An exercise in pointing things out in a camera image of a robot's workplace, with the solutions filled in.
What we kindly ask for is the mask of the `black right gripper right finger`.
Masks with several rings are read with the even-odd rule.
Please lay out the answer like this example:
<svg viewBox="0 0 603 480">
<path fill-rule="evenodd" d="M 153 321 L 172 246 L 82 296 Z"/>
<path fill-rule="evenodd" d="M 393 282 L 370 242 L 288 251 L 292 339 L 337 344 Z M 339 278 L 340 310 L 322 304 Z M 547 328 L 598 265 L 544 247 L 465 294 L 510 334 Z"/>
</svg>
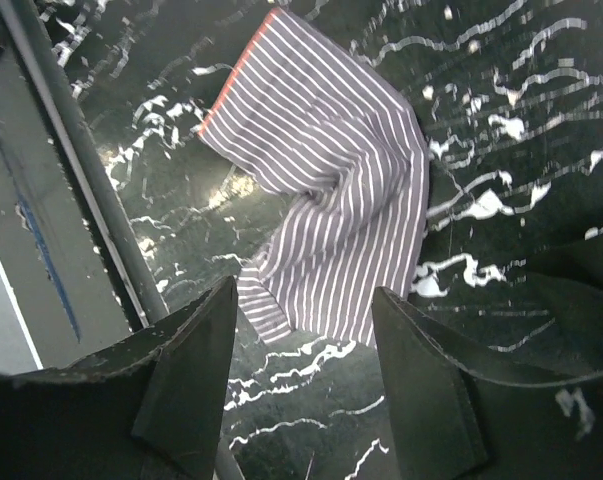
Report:
<svg viewBox="0 0 603 480">
<path fill-rule="evenodd" d="M 387 288 L 372 316 L 405 479 L 603 479 L 603 370 L 519 363 Z"/>
</svg>

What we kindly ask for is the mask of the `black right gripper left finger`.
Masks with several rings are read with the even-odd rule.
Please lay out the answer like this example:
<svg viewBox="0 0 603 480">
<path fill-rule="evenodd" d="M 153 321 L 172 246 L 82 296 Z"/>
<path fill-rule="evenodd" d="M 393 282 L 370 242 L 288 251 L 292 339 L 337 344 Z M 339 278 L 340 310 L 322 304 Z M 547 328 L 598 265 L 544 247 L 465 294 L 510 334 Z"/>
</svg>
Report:
<svg viewBox="0 0 603 480">
<path fill-rule="evenodd" d="M 237 320 L 226 277 L 74 364 L 0 374 L 0 479 L 209 479 Z"/>
</svg>

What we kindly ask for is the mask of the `grey white striped underwear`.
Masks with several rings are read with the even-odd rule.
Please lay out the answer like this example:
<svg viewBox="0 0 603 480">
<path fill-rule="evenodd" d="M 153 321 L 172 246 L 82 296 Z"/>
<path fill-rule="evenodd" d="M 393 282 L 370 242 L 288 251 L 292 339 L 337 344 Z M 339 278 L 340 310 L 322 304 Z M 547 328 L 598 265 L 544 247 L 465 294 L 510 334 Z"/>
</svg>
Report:
<svg viewBox="0 0 603 480">
<path fill-rule="evenodd" d="M 264 191 L 292 197 L 237 281 L 260 339 L 303 330 L 373 346 L 373 293 L 409 293 L 425 234 L 429 154 L 409 102 L 274 8 L 199 136 Z"/>
</svg>

